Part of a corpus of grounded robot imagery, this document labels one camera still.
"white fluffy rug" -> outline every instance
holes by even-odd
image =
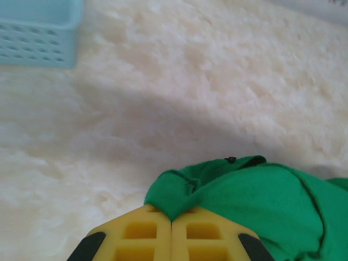
[[[169,168],[347,177],[347,46],[261,0],[87,0],[75,70],[0,66],[0,260],[65,260]]]

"light blue plastic basket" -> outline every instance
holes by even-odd
[[[72,68],[84,0],[0,0],[0,64]]]

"yellow plastic object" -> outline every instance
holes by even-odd
[[[250,229],[196,207],[172,223],[171,261],[250,261],[239,234],[258,239]]]
[[[88,235],[96,232],[106,237],[93,261],[170,260],[171,222],[151,205],[96,227]]]
[[[250,229],[201,207],[173,223],[145,205],[93,229],[68,261],[274,261]]]

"faux fur rug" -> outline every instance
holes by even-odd
[[[75,70],[0,66],[0,260],[66,260],[170,168],[347,177],[347,46],[261,0],[87,0]]]

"green cloth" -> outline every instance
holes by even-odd
[[[201,206],[256,232],[278,261],[348,260],[348,179],[323,181],[262,156],[162,173],[145,204],[171,221]]]

